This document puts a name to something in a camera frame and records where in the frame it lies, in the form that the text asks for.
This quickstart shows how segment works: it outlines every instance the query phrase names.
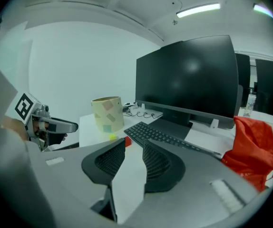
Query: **cable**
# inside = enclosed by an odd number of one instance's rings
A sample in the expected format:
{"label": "cable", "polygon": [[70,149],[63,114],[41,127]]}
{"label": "cable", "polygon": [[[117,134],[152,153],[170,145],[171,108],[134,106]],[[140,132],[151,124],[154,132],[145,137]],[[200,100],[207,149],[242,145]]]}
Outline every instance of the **cable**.
{"label": "cable", "polygon": [[126,113],[126,115],[124,115],[124,116],[138,116],[138,117],[144,117],[144,118],[150,118],[150,117],[152,117],[153,119],[156,119],[156,118],[158,118],[158,117],[160,117],[160,116],[163,115],[163,114],[161,114],[161,115],[159,115],[157,117],[154,117],[155,114],[152,113],[150,116],[146,117],[145,115],[148,115],[147,112],[144,112],[142,116],[139,116],[139,113],[141,113],[141,112],[137,112],[135,115],[132,115],[132,113],[131,113],[131,111],[130,111],[129,108],[125,111],[125,113]]}
{"label": "cable", "polygon": [[[180,8],[180,11],[181,11],[181,9],[182,9],[182,7],[183,7],[183,4],[182,4],[181,0],[180,0],[180,3],[181,3],[181,8]],[[179,11],[179,12],[180,12],[180,11]]]}
{"label": "cable", "polygon": [[158,118],[158,117],[160,117],[160,116],[163,116],[163,114],[161,114],[161,115],[159,115],[159,116],[157,116],[157,117],[154,117],[154,114],[152,113],[151,116],[152,116],[153,119],[156,119],[156,118]]}

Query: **black keyboard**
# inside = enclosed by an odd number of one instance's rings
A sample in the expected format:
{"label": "black keyboard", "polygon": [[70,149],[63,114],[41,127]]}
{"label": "black keyboard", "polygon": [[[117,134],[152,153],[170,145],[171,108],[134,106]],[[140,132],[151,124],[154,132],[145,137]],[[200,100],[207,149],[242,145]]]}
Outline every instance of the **black keyboard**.
{"label": "black keyboard", "polygon": [[132,138],[135,142],[137,142],[137,144],[139,144],[141,147],[143,147],[143,141],[145,139],[152,139],[152,140],[157,140],[164,143],[173,144],[178,147],[206,153],[217,158],[221,158],[220,153],[213,152],[213,151],[210,152],[210,151],[201,149],[199,147],[196,147],[192,145],[191,143],[180,140],[168,134],[162,133],[150,127],[148,124],[144,122],[139,122],[138,124],[124,130],[124,133],[126,133],[130,138]]}

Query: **fluorescent light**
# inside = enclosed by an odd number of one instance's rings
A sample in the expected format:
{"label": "fluorescent light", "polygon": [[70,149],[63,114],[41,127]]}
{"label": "fluorescent light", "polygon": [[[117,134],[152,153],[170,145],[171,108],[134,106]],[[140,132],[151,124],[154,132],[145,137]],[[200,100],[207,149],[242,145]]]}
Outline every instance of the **fluorescent light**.
{"label": "fluorescent light", "polygon": [[176,15],[179,18],[182,18],[184,16],[191,15],[191,14],[194,14],[194,13],[200,13],[200,12],[209,11],[209,10],[215,10],[215,9],[216,10],[220,9],[220,3],[201,5],[199,7],[194,7],[194,8],[191,8],[191,9],[186,9],[186,10],[177,12]]}
{"label": "fluorescent light", "polygon": [[265,13],[266,15],[271,16],[273,18],[273,13],[260,5],[254,4],[254,10],[261,13]]}

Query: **black monitor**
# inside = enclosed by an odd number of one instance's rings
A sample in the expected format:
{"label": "black monitor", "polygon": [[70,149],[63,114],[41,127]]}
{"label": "black monitor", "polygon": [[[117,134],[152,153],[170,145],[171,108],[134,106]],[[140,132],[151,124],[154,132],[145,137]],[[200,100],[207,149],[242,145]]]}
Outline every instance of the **black monitor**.
{"label": "black monitor", "polygon": [[236,53],[238,82],[243,87],[241,107],[246,107],[250,93],[251,63],[250,57],[244,54]]}
{"label": "black monitor", "polygon": [[257,90],[273,95],[273,61],[256,59]]}
{"label": "black monitor", "polygon": [[257,82],[254,82],[253,95],[257,94]]}
{"label": "black monitor", "polygon": [[273,61],[256,59],[257,93],[254,110],[273,115]]}
{"label": "black monitor", "polygon": [[229,36],[166,46],[139,58],[136,67],[136,101],[164,109],[155,128],[165,132],[171,121],[187,133],[190,114],[233,121],[238,72]]}

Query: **red object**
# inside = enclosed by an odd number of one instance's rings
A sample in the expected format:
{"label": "red object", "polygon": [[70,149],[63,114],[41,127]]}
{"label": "red object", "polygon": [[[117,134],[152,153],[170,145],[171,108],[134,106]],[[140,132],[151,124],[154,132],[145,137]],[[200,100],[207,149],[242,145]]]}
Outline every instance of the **red object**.
{"label": "red object", "polygon": [[128,136],[125,137],[125,147],[128,147],[131,145],[131,138],[129,138]]}
{"label": "red object", "polygon": [[221,161],[261,192],[267,175],[273,170],[272,128],[265,122],[246,117],[235,116],[234,121],[234,146]]}

